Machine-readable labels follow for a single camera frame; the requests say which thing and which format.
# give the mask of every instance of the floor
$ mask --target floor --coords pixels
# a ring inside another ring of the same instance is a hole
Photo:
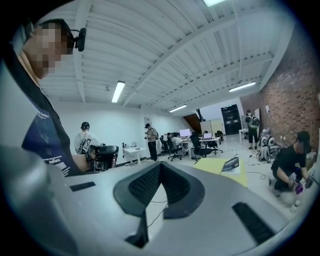
[[[215,155],[213,152],[208,155],[207,158],[231,159],[238,154],[238,156],[242,158],[246,163],[245,170],[247,172],[248,189],[259,195],[262,200],[266,200],[272,206],[277,208],[288,220],[292,220],[292,218],[295,217],[295,214],[292,214],[290,212],[290,206],[292,206],[297,196],[291,192],[287,192],[281,194],[280,197],[275,197],[269,188],[269,177],[273,179],[271,164],[259,162],[256,159],[256,152],[249,150],[248,147],[249,142],[246,139],[242,141],[242,144],[240,144],[238,134],[224,136],[224,141],[220,145],[220,149],[223,150],[223,153],[220,153],[219,156],[218,154]],[[168,160],[168,155],[160,156],[159,160],[170,161]],[[196,162],[195,160],[192,160],[188,155],[184,156],[182,160],[176,158],[173,161],[187,166],[193,166]],[[307,196],[307,193],[302,192],[298,196],[299,199],[303,198],[304,194],[305,196]],[[161,228],[161,224],[163,221],[162,211],[167,206],[166,201],[166,192],[161,185],[146,209],[147,224],[148,226],[150,226],[148,228],[150,240],[153,238],[154,234],[156,234]]]

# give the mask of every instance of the brick wall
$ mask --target brick wall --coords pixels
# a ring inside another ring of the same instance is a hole
[[[319,146],[320,65],[317,54],[303,29],[296,25],[288,48],[276,71],[255,94],[241,97],[243,111],[260,108],[260,129],[270,127],[276,142],[293,144],[297,132],[310,134],[310,144]]]

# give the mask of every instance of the monitor screen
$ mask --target monitor screen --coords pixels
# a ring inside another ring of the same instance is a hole
[[[204,139],[209,139],[209,138],[211,139],[211,138],[212,138],[212,135],[211,135],[211,133],[204,133],[204,134],[203,134],[203,138],[204,138]]]
[[[190,136],[190,129],[185,129],[185,130],[180,130],[180,136],[184,137],[184,136]]]

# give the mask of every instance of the white wall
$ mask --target white wall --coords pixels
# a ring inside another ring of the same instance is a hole
[[[227,101],[223,101],[217,104],[213,104],[210,106],[202,107],[200,108],[200,113],[206,121],[220,118],[222,123],[222,129],[223,129],[222,132],[225,134],[226,131],[225,131],[225,126],[223,125],[224,119],[222,116],[221,108],[225,108],[225,107],[228,107],[229,105],[234,105],[234,104],[236,104],[238,107],[238,111],[241,119],[241,116],[244,115],[244,110],[242,108],[242,104],[239,97],[233,98]]]
[[[146,148],[144,118],[151,118],[152,126],[159,136],[167,132],[178,132],[189,129],[190,126],[182,117],[172,117],[168,113],[106,105],[96,103],[55,102],[53,107],[60,116],[63,128],[70,138],[70,150],[74,154],[73,142],[75,136],[81,132],[82,122],[89,122],[90,132],[95,134],[101,143],[119,147],[117,164],[127,162],[123,158],[122,143],[131,146],[136,142],[138,147]],[[160,140],[158,140],[158,153],[160,153]],[[149,157],[149,150],[141,152],[141,157]]]

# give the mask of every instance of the ceiling light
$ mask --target ceiling light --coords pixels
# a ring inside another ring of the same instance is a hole
[[[116,103],[119,99],[119,96],[123,90],[123,88],[125,87],[126,83],[123,81],[118,81],[118,83],[116,84],[116,88],[112,97],[112,103]]]
[[[225,0],[203,0],[204,3],[206,4],[206,6],[210,7],[210,6],[213,6],[213,5],[216,5],[216,4],[219,4]]]
[[[251,82],[251,83],[247,83],[245,85],[242,85],[242,86],[239,86],[239,87],[236,87],[236,88],[232,88],[232,89],[229,90],[229,93],[232,93],[234,91],[237,91],[237,90],[249,87],[249,86],[254,86],[255,84],[256,84],[256,82]]]
[[[172,109],[172,110],[169,111],[169,113],[172,113],[172,112],[174,112],[174,111],[183,109],[183,108],[185,108],[186,106],[187,106],[187,105],[183,105],[183,106],[177,107],[177,108],[175,108],[175,109]]]

